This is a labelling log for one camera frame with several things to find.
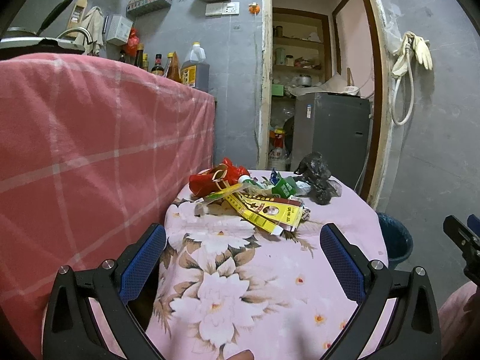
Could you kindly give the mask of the pink plaid cloth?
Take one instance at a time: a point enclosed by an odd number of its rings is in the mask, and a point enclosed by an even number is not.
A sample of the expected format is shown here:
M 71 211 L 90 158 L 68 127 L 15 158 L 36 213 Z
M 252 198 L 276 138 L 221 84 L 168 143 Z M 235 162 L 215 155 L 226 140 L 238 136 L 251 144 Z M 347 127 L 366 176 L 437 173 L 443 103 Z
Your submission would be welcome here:
M 213 160 L 210 94 L 127 63 L 1 63 L 1 310 L 35 357 L 59 267 L 118 256 Z

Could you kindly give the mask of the pink floral tablecloth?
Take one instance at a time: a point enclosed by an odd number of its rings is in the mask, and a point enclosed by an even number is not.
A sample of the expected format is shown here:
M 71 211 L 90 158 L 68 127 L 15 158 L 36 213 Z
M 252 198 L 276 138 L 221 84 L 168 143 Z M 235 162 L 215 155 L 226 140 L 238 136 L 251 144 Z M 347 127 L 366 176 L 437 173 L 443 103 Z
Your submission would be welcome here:
M 228 359 L 250 350 L 257 359 L 318 359 L 352 317 L 320 248 L 323 225 L 335 224 L 367 258 L 387 261 L 375 211 L 343 187 L 328 205 L 306 200 L 307 221 L 272 236 L 227 202 L 194 213 L 187 186 L 156 189 L 139 181 L 106 183 L 104 214 L 131 241 L 166 212 L 167 246 L 153 277 L 145 333 L 167 359 Z

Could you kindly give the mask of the wall switch plate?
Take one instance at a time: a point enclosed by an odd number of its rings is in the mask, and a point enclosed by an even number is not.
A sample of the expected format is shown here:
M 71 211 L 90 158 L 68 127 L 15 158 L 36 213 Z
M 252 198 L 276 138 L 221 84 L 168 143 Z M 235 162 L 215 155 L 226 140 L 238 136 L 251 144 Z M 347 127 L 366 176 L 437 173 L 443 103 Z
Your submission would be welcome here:
M 205 16 L 235 16 L 239 12 L 239 2 L 214 2 L 206 5 Z

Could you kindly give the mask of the grey washing machine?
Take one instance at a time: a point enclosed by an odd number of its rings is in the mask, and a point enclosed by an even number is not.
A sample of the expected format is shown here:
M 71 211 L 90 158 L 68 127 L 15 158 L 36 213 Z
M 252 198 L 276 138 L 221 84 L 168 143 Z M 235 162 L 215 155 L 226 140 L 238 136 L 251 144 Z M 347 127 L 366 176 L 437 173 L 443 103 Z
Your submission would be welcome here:
M 355 189 L 362 178 L 370 138 L 367 98 L 317 92 L 295 101 L 291 170 L 319 152 L 334 177 Z

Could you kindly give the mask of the wooden cutting board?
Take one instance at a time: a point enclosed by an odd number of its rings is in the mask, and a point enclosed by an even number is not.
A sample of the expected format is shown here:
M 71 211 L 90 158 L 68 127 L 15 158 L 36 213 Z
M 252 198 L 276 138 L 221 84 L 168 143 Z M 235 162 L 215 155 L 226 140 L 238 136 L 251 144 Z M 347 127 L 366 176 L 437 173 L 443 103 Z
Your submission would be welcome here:
M 80 26 L 84 13 L 88 5 L 88 0 L 77 0 L 73 6 L 72 13 L 67 23 L 67 29 L 73 29 Z

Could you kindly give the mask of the dark soy sauce bottle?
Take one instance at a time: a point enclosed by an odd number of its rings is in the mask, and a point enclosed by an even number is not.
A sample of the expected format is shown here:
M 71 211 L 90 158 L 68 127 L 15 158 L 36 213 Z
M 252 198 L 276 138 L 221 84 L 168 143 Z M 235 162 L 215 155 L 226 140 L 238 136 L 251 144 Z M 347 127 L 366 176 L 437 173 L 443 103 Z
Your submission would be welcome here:
M 164 75 L 164 67 L 162 65 L 162 55 L 156 54 L 154 58 L 154 65 L 151 69 L 151 73 L 157 76 Z

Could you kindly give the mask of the chrome faucet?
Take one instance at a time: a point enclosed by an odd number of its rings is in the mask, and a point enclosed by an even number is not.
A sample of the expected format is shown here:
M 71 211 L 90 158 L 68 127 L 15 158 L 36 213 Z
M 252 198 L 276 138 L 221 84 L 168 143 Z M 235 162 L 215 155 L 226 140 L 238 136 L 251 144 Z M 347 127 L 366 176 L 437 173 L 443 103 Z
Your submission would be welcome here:
M 83 44 L 77 44 L 74 41 L 69 41 L 67 37 L 69 35 L 80 35 L 83 36 L 83 42 L 86 43 L 84 46 Z M 93 44 L 93 37 L 90 31 L 84 27 L 74 27 L 68 28 L 60 33 L 57 37 L 57 44 L 61 51 L 68 51 L 68 52 L 90 52 L 91 45 Z

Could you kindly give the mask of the beige hanging towel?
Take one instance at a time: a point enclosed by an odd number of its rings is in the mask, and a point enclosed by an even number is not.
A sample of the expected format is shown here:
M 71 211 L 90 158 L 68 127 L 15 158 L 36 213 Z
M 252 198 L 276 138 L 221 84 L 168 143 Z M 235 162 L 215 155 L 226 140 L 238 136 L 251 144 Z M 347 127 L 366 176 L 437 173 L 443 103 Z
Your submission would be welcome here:
M 83 38 L 82 45 L 87 55 L 100 55 L 100 50 L 103 48 L 103 23 L 103 12 L 98 6 L 92 7 L 84 16 L 81 26 L 89 31 L 92 39 L 89 43 L 86 37 Z

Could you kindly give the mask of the green box on shelf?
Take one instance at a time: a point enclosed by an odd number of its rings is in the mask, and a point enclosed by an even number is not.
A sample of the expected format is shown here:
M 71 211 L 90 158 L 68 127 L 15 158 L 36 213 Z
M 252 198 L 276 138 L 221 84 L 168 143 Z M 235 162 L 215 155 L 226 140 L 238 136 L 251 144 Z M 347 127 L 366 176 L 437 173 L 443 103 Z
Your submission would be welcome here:
M 271 86 L 272 96 L 283 97 L 284 96 L 284 86 L 281 84 L 272 84 Z

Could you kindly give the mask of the white rubber gloves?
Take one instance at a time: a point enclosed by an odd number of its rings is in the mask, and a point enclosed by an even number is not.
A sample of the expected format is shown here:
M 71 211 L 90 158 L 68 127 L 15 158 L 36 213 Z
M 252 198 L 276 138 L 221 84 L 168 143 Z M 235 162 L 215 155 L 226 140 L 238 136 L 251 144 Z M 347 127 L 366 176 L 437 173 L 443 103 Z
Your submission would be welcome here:
M 433 69 L 429 42 L 411 31 L 403 34 L 400 46 L 394 51 L 394 56 L 396 61 L 392 68 L 392 74 L 396 78 L 400 78 L 408 72 L 411 68 L 412 58 L 415 58 L 425 70 Z

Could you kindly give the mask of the black wok pan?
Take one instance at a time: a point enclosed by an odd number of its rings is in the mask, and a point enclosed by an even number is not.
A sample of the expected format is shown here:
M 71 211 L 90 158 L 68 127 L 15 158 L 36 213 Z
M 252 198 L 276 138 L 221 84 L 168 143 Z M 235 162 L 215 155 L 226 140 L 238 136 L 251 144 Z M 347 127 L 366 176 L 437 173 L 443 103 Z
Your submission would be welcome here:
M 44 19 L 36 32 L 31 32 L 22 27 L 10 27 L 1 38 L 1 60 L 35 53 L 76 54 L 81 55 L 86 51 L 82 44 L 69 41 L 66 36 L 79 33 L 84 37 L 87 45 L 93 43 L 93 38 L 88 29 L 77 26 L 66 29 L 57 37 L 44 37 L 42 33 L 63 13 L 73 0 L 60 2 Z

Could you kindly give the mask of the black plastic bag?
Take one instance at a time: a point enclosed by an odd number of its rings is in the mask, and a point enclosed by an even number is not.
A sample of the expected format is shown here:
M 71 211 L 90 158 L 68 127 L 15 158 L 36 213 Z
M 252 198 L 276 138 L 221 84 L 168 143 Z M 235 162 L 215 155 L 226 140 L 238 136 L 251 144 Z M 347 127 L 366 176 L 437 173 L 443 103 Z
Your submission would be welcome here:
M 296 182 L 304 182 L 310 187 L 307 196 L 318 205 L 326 206 L 333 197 L 342 196 L 343 187 L 330 179 L 332 174 L 319 152 L 306 155 L 294 173 Z

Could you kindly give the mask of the red plastic bag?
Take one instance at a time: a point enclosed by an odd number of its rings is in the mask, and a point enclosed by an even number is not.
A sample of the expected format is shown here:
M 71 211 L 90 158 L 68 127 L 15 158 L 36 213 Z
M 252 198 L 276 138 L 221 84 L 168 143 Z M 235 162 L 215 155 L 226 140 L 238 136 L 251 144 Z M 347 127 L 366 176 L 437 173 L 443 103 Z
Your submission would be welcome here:
M 195 197 L 206 197 L 239 183 L 242 176 L 250 176 L 250 172 L 244 166 L 235 166 L 229 158 L 224 158 L 220 164 L 191 175 L 189 188 Z

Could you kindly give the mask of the blue lined trash bin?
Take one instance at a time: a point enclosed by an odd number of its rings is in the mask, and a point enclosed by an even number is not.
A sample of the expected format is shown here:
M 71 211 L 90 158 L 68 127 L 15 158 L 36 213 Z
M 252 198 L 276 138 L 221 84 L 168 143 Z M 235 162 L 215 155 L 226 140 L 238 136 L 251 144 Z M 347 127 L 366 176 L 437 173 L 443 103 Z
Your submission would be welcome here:
M 413 238 L 408 229 L 397 219 L 377 212 L 388 255 L 389 268 L 394 270 L 413 252 Z

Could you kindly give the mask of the yellow carton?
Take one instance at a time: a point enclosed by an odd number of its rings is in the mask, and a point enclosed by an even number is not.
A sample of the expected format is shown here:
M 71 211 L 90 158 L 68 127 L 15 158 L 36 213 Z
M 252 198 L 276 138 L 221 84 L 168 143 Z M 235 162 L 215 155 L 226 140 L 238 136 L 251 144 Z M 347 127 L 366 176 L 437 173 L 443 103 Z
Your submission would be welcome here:
M 225 200 L 243 219 L 273 236 L 295 231 L 304 216 L 301 202 L 280 197 L 232 193 Z

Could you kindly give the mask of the white wall box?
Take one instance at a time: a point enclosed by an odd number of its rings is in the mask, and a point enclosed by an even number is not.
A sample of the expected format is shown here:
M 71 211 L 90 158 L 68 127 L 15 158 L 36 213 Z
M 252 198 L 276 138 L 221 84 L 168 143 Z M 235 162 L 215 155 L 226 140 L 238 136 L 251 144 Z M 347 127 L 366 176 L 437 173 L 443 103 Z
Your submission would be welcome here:
M 106 42 L 118 47 L 127 44 L 132 27 L 133 22 L 130 19 L 113 15 L 106 32 Z

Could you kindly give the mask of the large vinegar jug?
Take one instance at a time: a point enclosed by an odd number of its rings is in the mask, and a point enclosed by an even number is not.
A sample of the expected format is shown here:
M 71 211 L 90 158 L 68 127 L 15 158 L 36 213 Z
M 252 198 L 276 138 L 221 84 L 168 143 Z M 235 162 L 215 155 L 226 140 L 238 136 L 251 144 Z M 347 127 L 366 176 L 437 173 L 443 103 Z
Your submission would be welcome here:
M 206 62 L 205 50 L 194 42 L 181 66 L 183 85 L 202 92 L 208 92 L 210 65 Z

